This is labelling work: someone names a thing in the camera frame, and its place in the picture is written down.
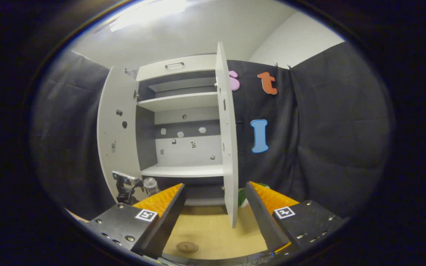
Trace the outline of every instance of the white wall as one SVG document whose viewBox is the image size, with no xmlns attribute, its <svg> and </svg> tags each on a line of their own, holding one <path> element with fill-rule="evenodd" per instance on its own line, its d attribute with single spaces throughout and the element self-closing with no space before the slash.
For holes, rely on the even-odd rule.
<svg viewBox="0 0 426 266">
<path fill-rule="evenodd" d="M 252 54 L 249 61 L 267 65 L 295 66 L 344 40 L 301 12 L 280 25 Z"/>
</svg>

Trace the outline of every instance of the cabinet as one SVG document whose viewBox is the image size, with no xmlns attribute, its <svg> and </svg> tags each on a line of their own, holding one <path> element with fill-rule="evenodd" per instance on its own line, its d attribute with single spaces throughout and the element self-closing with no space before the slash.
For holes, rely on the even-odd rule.
<svg viewBox="0 0 426 266">
<path fill-rule="evenodd" d="M 204 186 L 215 191 L 203 195 L 215 196 L 189 198 L 187 204 L 225 204 L 231 226 L 236 226 L 236 123 L 221 42 L 216 54 L 142 66 L 136 79 L 111 68 L 99 103 L 97 136 L 103 174 L 114 197 L 113 170 L 174 183 L 191 180 L 195 194 L 202 194 L 198 187 Z M 202 185 L 215 177 L 223 183 Z M 222 186 L 224 192 L 218 194 Z"/>
</svg>

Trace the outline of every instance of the blue letter i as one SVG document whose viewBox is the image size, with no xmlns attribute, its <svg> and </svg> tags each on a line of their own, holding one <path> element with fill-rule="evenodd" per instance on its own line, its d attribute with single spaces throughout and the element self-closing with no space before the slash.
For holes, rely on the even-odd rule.
<svg viewBox="0 0 426 266">
<path fill-rule="evenodd" d="M 267 120 L 253 120 L 251 121 L 251 126 L 254 128 L 254 148 L 252 148 L 252 152 L 263 153 L 269 149 L 269 146 L 266 144 Z"/>
</svg>

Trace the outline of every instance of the wooden floor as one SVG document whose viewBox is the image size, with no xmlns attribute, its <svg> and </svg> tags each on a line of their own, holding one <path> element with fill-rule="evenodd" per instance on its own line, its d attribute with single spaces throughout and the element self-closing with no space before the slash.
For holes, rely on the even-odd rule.
<svg viewBox="0 0 426 266">
<path fill-rule="evenodd" d="M 198 251 L 178 251 L 176 245 L 183 241 L 198 245 Z M 266 249 L 250 206 L 238 208 L 235 229 L 231 228 L 224 207 L 184 207 L 164 253 L 192 259 L 229 259 Z"/>
</svg>

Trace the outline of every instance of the cabinet shelf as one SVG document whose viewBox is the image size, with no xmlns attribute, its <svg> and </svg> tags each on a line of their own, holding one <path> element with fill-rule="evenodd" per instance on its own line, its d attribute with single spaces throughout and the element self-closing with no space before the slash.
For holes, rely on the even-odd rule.
<svg viewBox="0 0 426 266">
<path fill-rule="evenodd" d="M 217 92 L 200 92 L 140 101 L 137 105 L 153 112 L 218 106 Z"/>
<path fill-rule="evenodd" d="M 155 164 L 142 170 L 141 174 L 150 177 L 220 177 L 223 175 L 223 165 L 159 166 Z"/>
</svg>

